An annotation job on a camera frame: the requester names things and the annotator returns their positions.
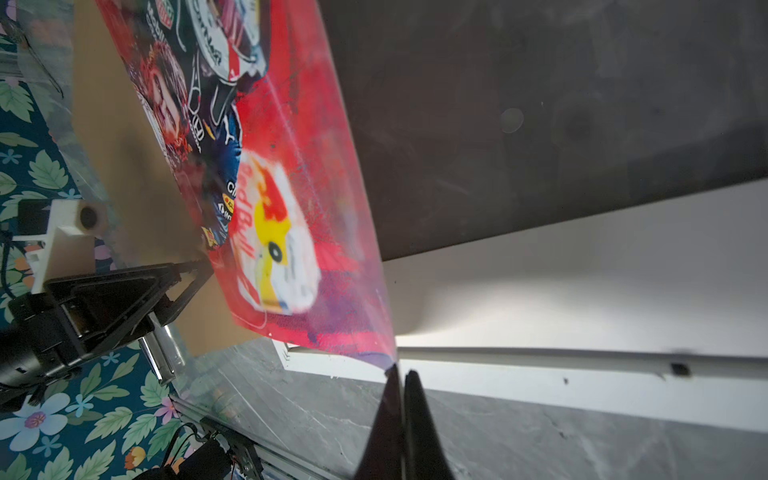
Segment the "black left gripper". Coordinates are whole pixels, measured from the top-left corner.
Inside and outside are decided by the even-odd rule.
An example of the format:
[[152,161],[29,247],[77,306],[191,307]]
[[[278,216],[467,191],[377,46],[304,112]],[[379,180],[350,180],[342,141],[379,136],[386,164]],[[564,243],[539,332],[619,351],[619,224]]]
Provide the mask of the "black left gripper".
[[209,261],[54,279],[9,302],[8,382],[43,384],[173,322],[212,276]]

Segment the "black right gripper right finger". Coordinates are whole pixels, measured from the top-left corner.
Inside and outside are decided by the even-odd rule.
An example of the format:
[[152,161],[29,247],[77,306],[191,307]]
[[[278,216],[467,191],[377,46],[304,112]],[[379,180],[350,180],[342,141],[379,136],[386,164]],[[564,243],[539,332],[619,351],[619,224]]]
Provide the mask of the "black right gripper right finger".
[[418,373],[404,384],[405,464],[407,479],[453,480]]

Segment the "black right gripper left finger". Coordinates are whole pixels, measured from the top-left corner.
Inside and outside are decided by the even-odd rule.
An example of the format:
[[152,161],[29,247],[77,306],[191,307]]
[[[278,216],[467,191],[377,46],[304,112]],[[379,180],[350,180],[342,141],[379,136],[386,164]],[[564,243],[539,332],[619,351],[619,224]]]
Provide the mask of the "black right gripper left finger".
[[404,427],[398,365],[386,371],[386,383],[354,479],[403,478]]

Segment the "red printed photo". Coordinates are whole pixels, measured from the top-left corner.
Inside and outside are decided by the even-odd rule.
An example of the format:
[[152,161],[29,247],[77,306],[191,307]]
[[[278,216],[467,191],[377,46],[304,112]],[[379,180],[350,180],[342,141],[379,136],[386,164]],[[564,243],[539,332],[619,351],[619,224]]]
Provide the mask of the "red printed photo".
[[313,1],[101,1],[234,320],[383,370],[381,256]]

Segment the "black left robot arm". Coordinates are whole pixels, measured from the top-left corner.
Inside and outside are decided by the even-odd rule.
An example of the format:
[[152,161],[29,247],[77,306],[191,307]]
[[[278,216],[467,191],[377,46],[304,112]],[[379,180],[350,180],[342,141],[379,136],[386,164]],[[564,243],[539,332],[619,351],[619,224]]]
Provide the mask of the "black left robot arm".
[[47,388],[178,318],[213,273],[207,260],[48,280],[10,301],[1,332],[1,409],[38,404]]

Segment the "brown backing board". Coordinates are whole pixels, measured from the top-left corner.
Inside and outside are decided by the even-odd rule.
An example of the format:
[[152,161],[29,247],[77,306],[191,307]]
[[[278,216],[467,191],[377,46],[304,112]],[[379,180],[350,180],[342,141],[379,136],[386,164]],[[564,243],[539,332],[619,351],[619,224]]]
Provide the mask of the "brown backing board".
[[74,7],[74,128],[118,214],[116,250],[131,265],[202,252],[186,206],[93,1]]

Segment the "white picture frame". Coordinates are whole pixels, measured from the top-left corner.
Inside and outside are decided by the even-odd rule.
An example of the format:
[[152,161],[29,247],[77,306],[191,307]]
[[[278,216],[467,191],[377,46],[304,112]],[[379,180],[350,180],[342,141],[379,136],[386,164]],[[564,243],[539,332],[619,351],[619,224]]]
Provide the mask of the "white picture frame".
[[764,433],[767,361],[683,352],[405,347],[427,390]]

